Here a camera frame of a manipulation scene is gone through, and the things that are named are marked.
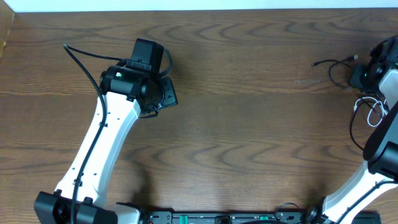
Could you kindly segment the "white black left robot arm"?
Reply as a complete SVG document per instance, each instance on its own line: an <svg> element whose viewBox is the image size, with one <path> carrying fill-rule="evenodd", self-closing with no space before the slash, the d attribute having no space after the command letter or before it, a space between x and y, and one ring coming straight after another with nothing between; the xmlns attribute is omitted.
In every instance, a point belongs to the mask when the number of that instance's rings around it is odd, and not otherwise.
<svg viewBox="0 0 398 224"><path fill-rule="evenodd" d="M108 185L129 130L138 119L158 116L178 103L168 66L161 70L162 45L137 39L129 58L115 58L96 82L75 57L78 49L63 46L92 82L97 105L88 132L53 193L40 192L34 210L41 223L142 223L144 214L130 203L105 206Z"/></svg>

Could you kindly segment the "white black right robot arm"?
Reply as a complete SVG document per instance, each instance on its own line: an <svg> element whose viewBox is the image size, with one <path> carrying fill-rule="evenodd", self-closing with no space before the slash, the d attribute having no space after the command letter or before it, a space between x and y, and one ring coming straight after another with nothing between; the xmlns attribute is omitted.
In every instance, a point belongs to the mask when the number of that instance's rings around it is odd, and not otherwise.
<svg viewBox="0 0 398 224"><path fill-rule="evenodd" d="M336 192L309 210L302 223L353 223L373 200L397 187L397 36L383 40L369 54L367 65L356 64L348 86L364 93L354 104L374 100L380 120L361 147L363 163Z"/></svg>

